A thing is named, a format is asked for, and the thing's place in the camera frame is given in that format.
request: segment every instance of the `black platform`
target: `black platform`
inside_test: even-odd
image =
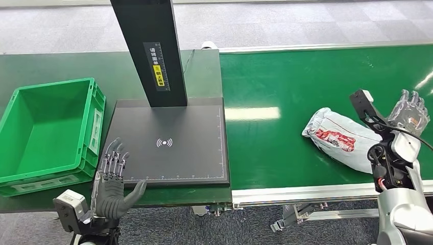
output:
[[[222,98],[156,108],[145,100],[117,101],[103,152],[117,137],[130,152],[126,186],[230,184]]]

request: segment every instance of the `black wire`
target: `black wire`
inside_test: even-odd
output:
[[[72,240],[70,241],[69,245],[74,245],[75,244],[75,239],[76,239],[77,235],[74,232],[74,235],[72,236]]]
[[[395,131],[399,131],[399,132],[402,132],[402,133],[405,133],[405,134],[409,134],[410,136],[412,136],[412,137],[418,139],[420,142],[424,143],[426,146],[428,146],[430,148],[430,150],[433,151],[433,146],[431,146],[429,143],[427,143],[427,141],[421,139],[419,136],[416,136],[413,133],[410,133],[410,132],[408,132],[408,131],[406,131],[404,129],[395,128],[395,127],[392,127],[392,126],[388,126],[388,125],[382,124],[382,123],[380,123],[378,121],[376,121],[376,123],[379,124],[379,125],[381,125],[382,127],[389,128],[389,129],[392,129],[392,130],[395,130]]]
[[[380,165],[379,159],[377,158],[376,151],[374,151],[374,156],[373,156],[373,158],[374,158],[374,161],[376,162],[376,164]]]
[[[188,63],[189,63],[190,59],[194,56],[195,52],[196,52],[196,50],[193,50],[193,51],[191,51],[191,54],[189,54],[188,60],[186,60],[185,69],[183,70],[184,74],[185,74],[186,70],[188,69]]]

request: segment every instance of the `metal bracket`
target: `metal bracket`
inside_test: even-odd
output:
[[[283,219],[271,225],[273,232],[304,221],[322,221],[342,218],[379,217],[377,209],[355,209],[339,211],[319,211],[328,207],[327,203],[283,205]]]
[[[207,206],[191,206],[193,208],[193,213],[198,216],[204,216],[209,213]]]
[[[233,210],[231,206],[228,206],[227,204],[216,204],[216,205],[210,205],[206,206],[206,209],[209,214],[213,214],[215,216],[220,216],[222,212]]]
[[[233,203],[233,209],[234,210],[243,210],[244,208],[241,207],[239,203]]]

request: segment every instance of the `wireless symbol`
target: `wireless symbol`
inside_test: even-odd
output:
[[[170,139],[168,139],[168,140],[161,140],[161,139],[158,139],[157,141],[156,141],[156,146],[159,148],[159,147],[161,147],[161,146],[168,146],[168,147],[172,147],[172,145],[173,145],[173,140],[170,138]]]

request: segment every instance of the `black vertical stand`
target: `black vertical stand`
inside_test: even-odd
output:
[[[150,106],[186,106],[171,0],[111,0],[111,4]]]

